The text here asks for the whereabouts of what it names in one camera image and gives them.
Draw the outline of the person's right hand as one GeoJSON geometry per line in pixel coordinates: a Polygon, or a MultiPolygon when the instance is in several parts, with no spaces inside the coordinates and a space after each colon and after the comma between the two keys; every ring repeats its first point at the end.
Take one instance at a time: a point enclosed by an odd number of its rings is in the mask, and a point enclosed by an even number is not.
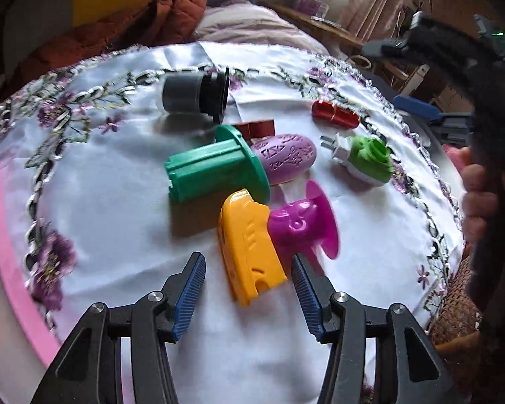
{"type": "Polygon", "coordinates": [[[499,197],[493,191],[491,174],[473,158],[470,147],[459,152],[463,164],[463,235],[467,242],[477,243],[484,237],[488,222],[497,212],[499,197]]]}

